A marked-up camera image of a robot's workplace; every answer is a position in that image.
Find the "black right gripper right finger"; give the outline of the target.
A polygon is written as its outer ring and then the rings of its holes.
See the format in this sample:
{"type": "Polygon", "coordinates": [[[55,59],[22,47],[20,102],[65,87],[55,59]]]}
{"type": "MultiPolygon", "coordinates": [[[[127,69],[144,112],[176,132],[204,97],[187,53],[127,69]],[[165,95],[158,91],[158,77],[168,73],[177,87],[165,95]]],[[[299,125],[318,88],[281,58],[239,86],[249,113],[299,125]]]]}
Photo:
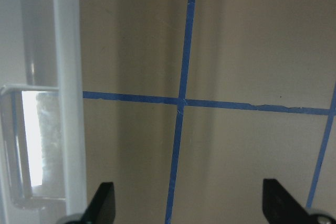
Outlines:
{"type": "Polygon", "coordinates": [[[276,179],[264,179],[262,210],[268,223],[312,223],[309,214],[276,179]]]}

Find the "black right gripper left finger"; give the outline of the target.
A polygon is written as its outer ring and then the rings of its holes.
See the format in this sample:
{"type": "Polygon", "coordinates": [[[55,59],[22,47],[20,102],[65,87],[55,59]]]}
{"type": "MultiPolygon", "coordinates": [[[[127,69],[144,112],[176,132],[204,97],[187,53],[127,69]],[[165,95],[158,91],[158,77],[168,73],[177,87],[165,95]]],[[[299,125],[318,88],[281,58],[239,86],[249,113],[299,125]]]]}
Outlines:
{"type": "Polygon", "coordinates": [[[115,203],[113,182],[101,183],[82,215],[81,222],[113,224],[116,216],[115,203]]]}

